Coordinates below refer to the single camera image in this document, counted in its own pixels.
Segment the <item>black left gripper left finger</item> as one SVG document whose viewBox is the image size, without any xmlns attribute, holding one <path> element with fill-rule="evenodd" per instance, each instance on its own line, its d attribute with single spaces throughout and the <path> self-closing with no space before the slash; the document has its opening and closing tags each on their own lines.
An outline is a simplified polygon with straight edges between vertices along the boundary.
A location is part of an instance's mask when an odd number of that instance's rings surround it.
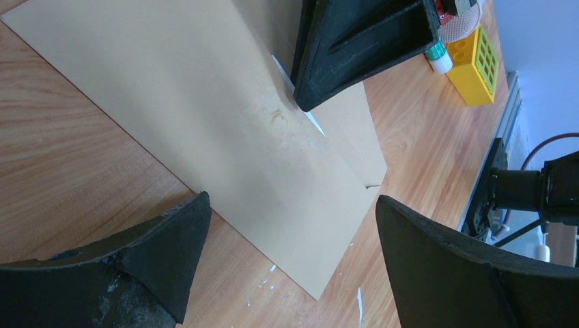
<svg viewBox="0 0 579 328">
<path fill-rule="evenodd" d="M 208 235 L 210 197 L 47 260 L 1 265 L 2 327 L 175 327 Z"/>
</svg>

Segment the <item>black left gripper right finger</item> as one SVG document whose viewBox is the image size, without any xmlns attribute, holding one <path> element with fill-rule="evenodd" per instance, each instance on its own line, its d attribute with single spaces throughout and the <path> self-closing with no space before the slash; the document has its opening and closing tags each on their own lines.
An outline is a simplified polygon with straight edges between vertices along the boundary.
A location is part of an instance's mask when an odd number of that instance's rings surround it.
<svg viewBox="0 0 579 328">
<path fill-rule="evenodd" d="M 402 327 L 577 327 L 578 270 L 488 245 L 381 195 L 376 223 Z"/>
</svg>

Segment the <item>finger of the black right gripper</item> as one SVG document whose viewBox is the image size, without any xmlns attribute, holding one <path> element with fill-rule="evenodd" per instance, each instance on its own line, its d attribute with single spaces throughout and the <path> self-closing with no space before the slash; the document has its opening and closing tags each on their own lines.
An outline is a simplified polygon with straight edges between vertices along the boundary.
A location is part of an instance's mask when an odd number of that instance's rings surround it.
<svg viewBox="0 0 579 328">
<path fill-rule="evenodd" d="M 290 79 L 309 112 L 365 79 L 426 52 L 440 21 L 428 0 L 303 1 Z"/>
</svg>

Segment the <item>white green glue stick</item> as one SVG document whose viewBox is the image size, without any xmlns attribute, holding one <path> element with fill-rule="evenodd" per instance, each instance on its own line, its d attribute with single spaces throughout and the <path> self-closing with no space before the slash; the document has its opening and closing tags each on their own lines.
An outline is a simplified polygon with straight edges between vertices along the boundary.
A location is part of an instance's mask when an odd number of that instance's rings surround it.
<svg viewBox="0 0 579 328">
<path fill-rule="evenodd" d="M 452 59 L 441 41 L 426 50 L 425 56 L 432 68 L 437 74 L 446 74 L 452 67 Z"/>
</svg>

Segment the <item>tan paper envelope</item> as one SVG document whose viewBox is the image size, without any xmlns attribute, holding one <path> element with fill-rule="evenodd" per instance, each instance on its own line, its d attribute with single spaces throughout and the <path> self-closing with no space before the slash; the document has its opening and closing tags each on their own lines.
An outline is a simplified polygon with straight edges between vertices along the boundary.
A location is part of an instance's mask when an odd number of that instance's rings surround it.
<svg viewBox="0 0 579 328">
<path fill-rule="evenodd" d="M 300 1 L 26 1 L 2 21 L 313 298 L 386 174 L 365 88 L 292 97 Z"/>
</svg>

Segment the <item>small white paper scrap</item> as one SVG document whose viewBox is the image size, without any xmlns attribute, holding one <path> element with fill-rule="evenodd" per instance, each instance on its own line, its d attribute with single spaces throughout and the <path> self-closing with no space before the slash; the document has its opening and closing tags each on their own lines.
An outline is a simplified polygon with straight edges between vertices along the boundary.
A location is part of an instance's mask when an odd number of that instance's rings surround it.
<svg viewBox="0 0 579 328">
<path fill-rule="evenodd" d="M 358 326 L 361 327 L 363 323 L 363 316 L 364 316 L 364 307 L 363 307 L 363 295 L 361 287 L 358 287 L 356 300 L 358 304 Z"/>
</svg>

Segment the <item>yellow building block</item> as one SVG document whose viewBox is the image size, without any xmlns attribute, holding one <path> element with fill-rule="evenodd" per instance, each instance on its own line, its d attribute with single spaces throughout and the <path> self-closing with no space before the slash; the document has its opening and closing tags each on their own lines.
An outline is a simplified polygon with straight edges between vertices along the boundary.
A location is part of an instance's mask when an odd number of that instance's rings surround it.
<svg viewBox="0 0 579 328">
<path fill-rule="evenodd" d="M 498 81 L 498 59 L 485 29 L 478 25 L 466 38 L 447 44 L 453 67 L 446 73 L 466 105 L 491 105 Z"/>
</svg>

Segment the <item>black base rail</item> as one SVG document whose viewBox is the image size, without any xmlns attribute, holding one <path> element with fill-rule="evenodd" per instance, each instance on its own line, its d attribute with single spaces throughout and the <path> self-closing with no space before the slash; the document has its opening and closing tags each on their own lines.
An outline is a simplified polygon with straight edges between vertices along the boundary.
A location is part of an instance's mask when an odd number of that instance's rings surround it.
<svg viewBox="0 0 579 328">
<path fill-rule="evenodd" d="M 496 135 L 490 144 L 486 158 L 462 215 L 459 231 L 479 241 L 488 243 L 500 227 L 501 212 L 495 213 L 491 201 L 491 176 L 495 171 L 508 168 L 507 145 L 520 112 L 521 95 L 518 72 L 507 73 L 509 95 L 500 119 Z"/>
</svg>

